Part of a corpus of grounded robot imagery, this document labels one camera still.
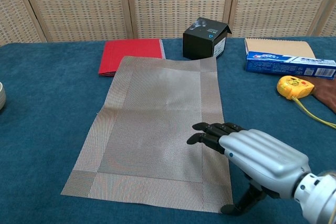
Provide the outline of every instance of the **woven screen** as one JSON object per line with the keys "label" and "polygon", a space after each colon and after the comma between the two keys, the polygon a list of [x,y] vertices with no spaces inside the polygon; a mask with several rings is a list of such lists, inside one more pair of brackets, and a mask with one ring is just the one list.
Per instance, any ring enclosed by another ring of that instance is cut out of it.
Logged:
{"label": "woven screen", "polygon": [[225,4],[225,0],[132,1],[133,30],[139,38],[180,38],[200,16],[222,21]]}
{"label": "woven screen", "polygon": [[238,0],[230,14],[233,37],[305,36],[321,1]]}
{"label": "woven screen", "polygon": [[320,36],[336,36],[336,5],[328,17]]}
{"label": "woven screen", "polygon": [[0,46],[11,42],[41,42],[28,0],[0,0]]}
{"label": "woven screen", "polygon": [[50,41],[127,38],[122,0],[32,0]]}

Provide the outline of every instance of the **black cardboard box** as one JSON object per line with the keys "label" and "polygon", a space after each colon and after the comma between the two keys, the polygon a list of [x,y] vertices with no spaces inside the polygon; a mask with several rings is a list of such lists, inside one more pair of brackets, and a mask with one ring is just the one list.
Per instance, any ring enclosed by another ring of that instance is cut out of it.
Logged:
{"label": "black cardboard box", "polygon": [[221,55],[227,33],[231,31],[226,23],[198,18],[183,33],[183,57],[198,60]]}

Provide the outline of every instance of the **yellow tape measure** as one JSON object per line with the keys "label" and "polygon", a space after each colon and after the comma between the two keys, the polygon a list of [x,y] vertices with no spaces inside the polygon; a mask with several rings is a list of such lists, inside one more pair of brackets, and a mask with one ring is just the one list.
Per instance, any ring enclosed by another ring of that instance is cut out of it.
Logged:
{"label": "yellow tape measure", "polygon": [[299,105],[310,117],[336,129],[335,123],[327,122],[313,115],[299,101],[300,98],[308,96],[314,90],[314,85],[309,81],[301,80],[294,76],[284,76],[281,77],[278,81],[277,90],[282,96],[286,97],[288,100],[295,101],[296,104]]}

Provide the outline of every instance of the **robotic hand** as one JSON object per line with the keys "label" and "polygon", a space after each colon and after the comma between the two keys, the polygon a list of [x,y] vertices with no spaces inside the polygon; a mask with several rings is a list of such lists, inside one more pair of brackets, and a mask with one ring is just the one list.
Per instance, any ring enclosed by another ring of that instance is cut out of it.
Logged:
{"label": "robotic hand", "polygon": [[336,223],[336,174],[312,174],[305,154],[262,131],[232,123],[197,123],[193,129],[204,133],[194,134],[187,144],[204,143],[224,154],[249,180],[241,200],[223,206],[223,214],[241,215],[268,195],[294,198],[311,224]]}

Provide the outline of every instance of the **blue table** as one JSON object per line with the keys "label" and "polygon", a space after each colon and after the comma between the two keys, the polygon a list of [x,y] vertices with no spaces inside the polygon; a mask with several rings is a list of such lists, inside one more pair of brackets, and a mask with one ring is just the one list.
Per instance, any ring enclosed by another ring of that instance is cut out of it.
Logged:
{"label": "blue table", "polygon": [[[307,41],[317,58],[336,59],[336,38]],[[241,217],[62,196],[112,79],[98,76],[103,41],[9,44],[0,48],[1,223],[306,223],[293,200],[260,202]],[[167,59],[182,57],[180,39],[164,40]],[[244,40],[229,38],[218,58],[224,118],[265,131],[307,154],[315,174],[336,169],[336,131],[306,116],[276,91],[279,76],[246,72]],[[327,120],[336,116],[309,96],[302,103]],[[230,166],[234,200],[248,187]]]}

